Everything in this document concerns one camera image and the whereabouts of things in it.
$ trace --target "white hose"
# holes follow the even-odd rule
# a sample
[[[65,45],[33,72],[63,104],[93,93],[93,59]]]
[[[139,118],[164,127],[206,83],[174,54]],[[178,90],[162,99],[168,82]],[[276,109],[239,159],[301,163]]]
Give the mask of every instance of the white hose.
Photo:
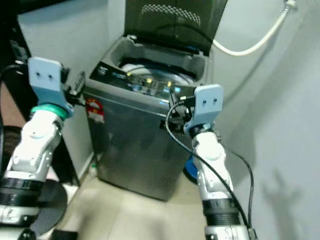
[[[244,50],[244,51],[232,51],[232,50],[227,49],[223,45],[221,45],[215,39],[213,40],[214,46],[216,46],[220,51],[224,52],[225,54],[235,56],[235,57],[241,57],[241,56],[246,56],[246,55],[252,54],[256,50],[261,48],[261,46],[263,46],[266,42],[268,42],[269,39],[276,33],[276,31],[279,29],[281,24],[284,22],[286,16],[288,15],[290,7],[293,7],[293,8],[295,7],[295,3],[296,3],[295,0],[287,1],[283,12],[279,16],[279,18],[276,20],[274,25],[271,27],[271,29],[267,32],[267,34],[256,45],[250,47],[249,49]]]

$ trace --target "top-loading washing machine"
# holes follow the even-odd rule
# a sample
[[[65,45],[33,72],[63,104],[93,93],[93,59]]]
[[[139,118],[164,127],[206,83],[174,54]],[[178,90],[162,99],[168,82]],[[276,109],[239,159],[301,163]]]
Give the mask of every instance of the top-loading washing machine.
[[[121,36],[84,96],[100,180],[167,201],[189,154],[164,128],[170,94],[213,82],[211,45],[227,0],[127,0]],[[178,125],[172,130],[187,145]]]

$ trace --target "gray wall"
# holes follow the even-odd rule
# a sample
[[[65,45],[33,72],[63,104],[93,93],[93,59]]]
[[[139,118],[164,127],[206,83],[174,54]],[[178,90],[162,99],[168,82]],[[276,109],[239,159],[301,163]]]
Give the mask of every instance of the gray wall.
[[[20,15],[19,22],[31,54],[69,67],[72,85],[80,71],[90,75],[122,34],[124,5],[124,0],[69,0]],[[93,150],[83,107],[65,122],[63,138],[76,172],[83,173]]]
[[[298,32],[228,140],[254,163],[253,223],[260,239],[320,235],[320,1],[309,1],[307,7]],[[228,161],[238,183],[235,191],[246,203],[245,169],[236,170],[233,157]]]

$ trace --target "washing machine drum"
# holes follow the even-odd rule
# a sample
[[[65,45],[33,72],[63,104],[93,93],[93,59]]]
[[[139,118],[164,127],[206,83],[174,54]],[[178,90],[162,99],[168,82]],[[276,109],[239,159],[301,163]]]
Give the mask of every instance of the washing machine drum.
[[[163,66],[162,64],[137,64],[127,63],[122,66],[122,70],[126,73],[131,73],[144,78],[152,78],[161,82],[172,82],[175,84],[188,85],[194,83],[192,76],[181,73],[170,66]]]

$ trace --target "black stand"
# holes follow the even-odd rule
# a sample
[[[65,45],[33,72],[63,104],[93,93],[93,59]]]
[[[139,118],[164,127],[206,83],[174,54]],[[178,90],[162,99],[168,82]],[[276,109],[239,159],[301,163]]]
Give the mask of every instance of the black stand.
[[[40,212],[30,229],[40,236],[52,229],[64,216],[68,204],[65,188],[60,182],[47,179],[39,197]]]

